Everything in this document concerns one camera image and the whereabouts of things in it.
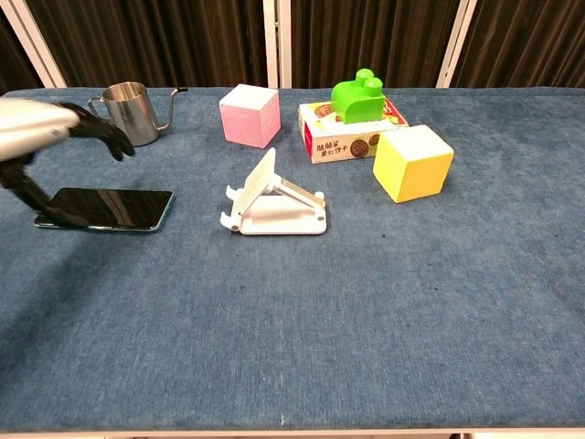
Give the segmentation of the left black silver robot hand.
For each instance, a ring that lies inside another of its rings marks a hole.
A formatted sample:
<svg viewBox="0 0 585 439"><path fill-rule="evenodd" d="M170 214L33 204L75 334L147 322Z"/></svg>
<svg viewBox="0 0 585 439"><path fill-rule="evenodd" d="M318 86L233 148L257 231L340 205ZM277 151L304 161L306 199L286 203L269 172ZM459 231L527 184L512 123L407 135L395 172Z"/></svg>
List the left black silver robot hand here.
<svg viewBox="0 0 585 439"><path fill-rule="evenodd" d="M1 185L58 226L86 228L88 221L59 207L25 172L36 151L68 138L96 138L112 157L134 155L126 134L113 123L72 102L1 99Z"/></svg>

